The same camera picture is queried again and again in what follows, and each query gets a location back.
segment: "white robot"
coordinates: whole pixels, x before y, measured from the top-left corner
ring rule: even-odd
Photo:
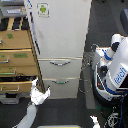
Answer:
[[[31,103],[27,108],[27,115],[20,121],[20,123],[13,128],[30,128],[34,122],[37,113],[37,105],[42,104],[50,96],[50,87],[45,93],[40,92],[37,85],[38,78],[32,81],[31,87]]]
[[[93,91],[103,103],[115,105],[128,90],[128,37],[114,34],[111,47],[96,48]]]

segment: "refrigerator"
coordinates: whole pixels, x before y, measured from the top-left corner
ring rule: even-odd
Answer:
[[[91,0],[24,0],[50,99],[77,98]]]

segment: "floor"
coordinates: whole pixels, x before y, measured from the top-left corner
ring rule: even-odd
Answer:
[[[120,12],[128,8],[128,1],[121,3],[120,0],[92,0],[89,31],[87,34],[85,52],[91,55],[91,45],[110,46],[111,37],[114,33],[126,36],[120,23]],[[90,89],[90,67],[81,72],[80,89],[77,99],[47,100],[38,107],[36,119],[31,128],[40,125],[79,125],[82,128],[92,128],[91,115],[97,116],[101,128],[105,118],[101,110],[96,109],[95,98]],[[26,108],[30,99],[20,99],[18,105],[0,104],[0,128],[11,128],[26,114]]]

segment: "refrigerator drawer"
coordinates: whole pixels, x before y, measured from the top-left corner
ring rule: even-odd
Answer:
[[[80,76],[82,58],[39,60],[38,62],[43,78],[68,78]]]
[[[32,81],[26,82],[0,82],[0,93],[30,92]]]
[[[0,66],[35,65],[31,49],[0,50]]]
[[[50,85],[49,99],[77,98],[79,79],[43,79],[45,89]]]
[[[0,49],[22,49],[31,48],[28,32],[21,31],[1,31]]]
[[[34,76],[38,75],[37,67],[0,67],[0,77],[15,77],[15,76]]]

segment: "robot body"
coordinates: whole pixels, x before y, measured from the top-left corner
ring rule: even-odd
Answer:
[[[96,49],[92,64],[93,89],[103,102],[117,103],[128,89],[128,85],[125,84],[128,74],[127,55],[128,37],[119,34],[112,36],[111,47]]]

